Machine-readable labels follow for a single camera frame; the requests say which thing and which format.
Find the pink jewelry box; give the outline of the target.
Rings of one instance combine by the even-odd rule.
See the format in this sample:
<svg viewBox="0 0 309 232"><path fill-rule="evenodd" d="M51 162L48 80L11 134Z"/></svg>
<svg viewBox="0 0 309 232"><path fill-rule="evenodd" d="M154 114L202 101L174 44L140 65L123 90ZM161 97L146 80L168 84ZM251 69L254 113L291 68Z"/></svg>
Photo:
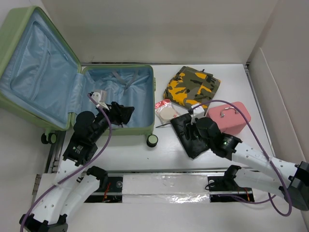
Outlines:
<svg viewBox="0 0 309 232"><path fill-rule="evenodd" d="M221 132L234 136L239 134L247 125L242 115L233 106L228 104L210 108L207 111L206 117L216 122Z"/></svg>

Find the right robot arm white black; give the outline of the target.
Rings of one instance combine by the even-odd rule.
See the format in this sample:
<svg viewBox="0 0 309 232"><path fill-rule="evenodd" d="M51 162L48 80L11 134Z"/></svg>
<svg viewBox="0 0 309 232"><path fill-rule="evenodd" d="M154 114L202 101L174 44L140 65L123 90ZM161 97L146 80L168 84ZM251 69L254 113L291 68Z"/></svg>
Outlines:
<svg viewBox="0 0 309 232"><path fill-rule="evenodd" d="M295 164L264 153L245 144L240 138L219 130L217 124L208 117L191 122L185 114L171 120L187 155L193 159L211 150L215 155L247 165L253 171L232 165L223 178L224 187L259 189L285 199L292 207L301 211L309 209L309 164L305 161Z"/></svg>

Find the powder puff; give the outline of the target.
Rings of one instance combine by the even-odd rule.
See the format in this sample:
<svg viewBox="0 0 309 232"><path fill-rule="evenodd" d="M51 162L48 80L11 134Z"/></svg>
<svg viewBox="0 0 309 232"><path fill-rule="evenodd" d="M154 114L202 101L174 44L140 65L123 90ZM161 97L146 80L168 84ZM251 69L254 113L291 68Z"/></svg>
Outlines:
<svg viewBox="0 0 309 232"><path fill-rule="evenodd" d="M180 116L179 112L174 109L169 99L164 99L154 105L155 114L162 124L170 122L172 119Z"/></svg>

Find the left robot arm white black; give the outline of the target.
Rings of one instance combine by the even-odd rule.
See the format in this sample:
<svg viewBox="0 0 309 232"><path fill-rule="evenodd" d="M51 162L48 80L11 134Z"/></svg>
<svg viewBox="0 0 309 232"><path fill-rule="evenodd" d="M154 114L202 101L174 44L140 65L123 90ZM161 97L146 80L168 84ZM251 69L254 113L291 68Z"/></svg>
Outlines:
<svg viewBox="0 0 309 232"><path fill-rule="evenodd" d="M98 114L79 113L73 126L74 133L60 160L53 185L44 192L20 219L21 231L66 232L68 222L95 191L107 187L108 173L90 164L102 153L97 151L97 140L112 125L127 124L133 106L112 102L96 104Z"/></svg>

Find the camouflage clothing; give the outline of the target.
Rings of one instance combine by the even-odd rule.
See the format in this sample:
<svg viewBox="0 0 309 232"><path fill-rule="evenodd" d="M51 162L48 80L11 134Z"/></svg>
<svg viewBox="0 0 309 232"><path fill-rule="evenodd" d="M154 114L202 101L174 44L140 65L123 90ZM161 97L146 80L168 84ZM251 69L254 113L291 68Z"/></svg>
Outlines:
<svg viewBox="0 0 309 232"><path fill-rule="evenodd" d="M220 84L221 80L211 73L183 66L169 81L163 98L190 109L197 103L212 100Z"/></svg>

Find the green hard-shell suitcase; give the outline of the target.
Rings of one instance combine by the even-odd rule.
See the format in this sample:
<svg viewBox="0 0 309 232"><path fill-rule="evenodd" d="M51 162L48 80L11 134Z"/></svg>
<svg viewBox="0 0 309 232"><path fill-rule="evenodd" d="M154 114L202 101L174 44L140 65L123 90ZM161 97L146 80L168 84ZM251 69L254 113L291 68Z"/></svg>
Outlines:
<svg viewBox="0 0 309 232"><path fill-rule="evenodd" d="M13 8L0 28L0 105L43 128L43 144L56 142L83 111L95 111L88 94L133 106L114 135L150 135L155 121L155 77L149 65L88 65L38 6Z"/></svg>

